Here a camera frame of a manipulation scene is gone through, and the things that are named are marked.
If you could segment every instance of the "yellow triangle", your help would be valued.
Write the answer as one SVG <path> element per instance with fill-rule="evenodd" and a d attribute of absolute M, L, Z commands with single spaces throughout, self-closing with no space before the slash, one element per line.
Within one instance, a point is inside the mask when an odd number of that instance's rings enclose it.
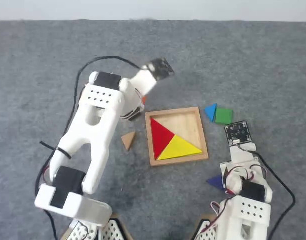
<path fill-rule="evenodd" d="M 201 153 L 200 149 L 175 135 L 157 160 L 173 159 Z"/>

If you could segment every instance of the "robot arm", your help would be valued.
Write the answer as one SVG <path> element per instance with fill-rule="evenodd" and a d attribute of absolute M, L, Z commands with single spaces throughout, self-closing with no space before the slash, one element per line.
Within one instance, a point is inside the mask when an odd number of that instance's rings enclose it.
<path fill-rule="evenodd" d="M 79 100 L 67 133 L 50 161 L 52 186 L 43 184 L 35 200 L 38 208 L 103 227 L 112 209 L 103 202 L 84 197 L 94 194 L 101 181 L 109 146 L 119 119 L 131 119 L 144 110 L 142 96 L 174 72 L 164 58 L 143 66 L 132 79 L 106 72 L 93 72 Z M 70 168 L 70 158 L 84 144 L 91 145 L 87 173 Z"/>
<path fill-rule="evenodd" d="M 246 121 L 225 126 L 225 132 L 231 161 L 220 168 L 223 186 L 233 196 L 221 202 L 216 220 L 200 229 L 195 240 L 211 234 L 217 240 L 266 240 L 273 197 L 267 172 L 263 174 L 259 159 L 247 152 L 255 152 L 256 145 Z"/>

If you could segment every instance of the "black cable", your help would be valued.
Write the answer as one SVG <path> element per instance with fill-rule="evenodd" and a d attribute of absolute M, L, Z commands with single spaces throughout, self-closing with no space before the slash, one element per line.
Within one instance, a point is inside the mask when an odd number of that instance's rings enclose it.
<path fill-rule="evenodd" d="M 279 181 L 279 183 L 288 191 L 288 193 L 292 196 L 292 203 L 291 205 L 281 214 L 281 216 L 279 217 L 279 219 L 277 220 L 276 224 L 274 225 L 272 231 L 270 232 L 268 239 L 267 240 L 272 240 L 274 233 L 276 232 L 276 230 L 278 229 L 279 225 L 281 224 L 282 220 L 284 219 L 284 217 L 289 213 L 289 211 L 291 211 L 291 209 L 295 206 L 295 204 L 297 203 L 297 199 L 295 197 L 295 194 L 291 191 L 291 189 L 279 178 L 279 176 L 273 171 L 273 169 L 268 165 L 268 163 L 264 160 L 264 158 L 256 151 L 248 151 L 245 150 L 243 148 L 241 148 L 241 146 L 238 144 L 237 145 L 239 149 L 241 149 L 244 152 L 248 152 L 251 154 L 254 154 L 256 156 L 258 156 L 262 163 L 265 165 L 265 167 L 272 173 L 272 175 Z"/>
<path fill-rule="evenodd" d="M 81 74 L 82 72 L 87 68 L 88 65 L 90 64 L 93 64 L 95 62 L 98 62 L 98 61 L 101 61 L 101 60 L 106 60 L 106 59 L 117 59 L 117 60 L 120 60 L 122 62 L 125 62 L 129 65 L 131 65 L 132 67 L 140 70 L 141 68 L 139 66 L 137 66 L 135 63 L 125 59 L 125 58 L 122 58 L 120 56 L 99 56 L 99 57 L 95 57 L 93 58 L 91 61 L 87 62 L 77 73 L 77 76 L 76 76 L 76 79 L 75 79 L 75 85 L 74 85 L 74 96 L 73 96 L 73 108 L 71 110 L 71 113 L 69 115 L 69 118 L 67 120 L 67 123 L 66 123 L 66 126 L 65 126 L 65 129 L 64 129 L 64 132 L 63 132 L 63 135 L 62 137 L 67 133 L 70 125 L 71 125 L 71 122 L 72 122 L 72 119 L 73 119 L 73 116 L 74 116 L 74 113 L 75 113 L 75 110 L 76 110 L 76 105 L 77 105 L 77 95 L 78 95 L 78 87 L 79 87 L 79 82 L 80 82 L 80 77 L 81 77 Z M 40 142 L 43 146 L 49 148 L 52 150 L 53 147 L 51 147 L 50 145 L 44 143 L 44 142 Z M 50 154 L 50 156 L 48 157 L 48 159 L 45 161 L 45 163 L 43 164 L 43 166 L 41 167 L 41 169 L 39 170 L 38 172 L 38 175 L 36 177 L 36 181 L 35 181 L 35 188 L 34 188 L 34 192 L 35 192 L 35 197 L 38 195 L 39 193 L 39 186 L 40 186 L 40 181 L 41 181 L 41 178 L 42 178 L 42 175 L 44 173 L 44 169 L 49 165 L 51 159 L 53 158 L 53 155 L 56 151 L 56 148 L 52 150 L 52 153 Z M 53 230 L 53 235 L 54 235 L 54 239 L 55 240 L 58 240 L 58 235 L 57 235 L 57 230 L 56 230 L 56 227 L 55 227 L 55 223 L 54 223 L 54 219 L 52 217 L 52 215 L 50 214 L 50 212 L 44 210 L 44 212 L 46 213 L 46 215 L 49 217 L 49 220 L 51 222 L 51 225 L 52 225 L 52 230 Z"/>

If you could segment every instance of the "blue triangle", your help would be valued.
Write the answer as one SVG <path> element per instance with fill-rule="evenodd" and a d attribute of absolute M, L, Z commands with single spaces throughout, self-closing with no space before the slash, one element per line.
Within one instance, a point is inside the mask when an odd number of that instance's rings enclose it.
<path fill-rule="evenodd" d="M 209 180 L 207 180 L 207 183 L 221 191 L 225 191 L 225 188 L 223 187 L 222 183 L 222 175 L 210 178 Z"/>
<path fill-rule="evenodd" d="M 206 116 L 211 120 L 211 122 L 214 122 L 215 112 L 217 111 L 217 104 L 213 104 L 212 106 L 207 106 L 204 111 Z"/>

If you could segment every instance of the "small wooden triangle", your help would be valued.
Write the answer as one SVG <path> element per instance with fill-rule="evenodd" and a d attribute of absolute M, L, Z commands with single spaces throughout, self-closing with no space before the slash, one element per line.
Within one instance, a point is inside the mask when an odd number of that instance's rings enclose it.
<path fill-rule="evenodd" d="M 122 141 L 126 150 L 130 150 L 134 137 L 135 137 L 135 131 L 122 136 Z"/>

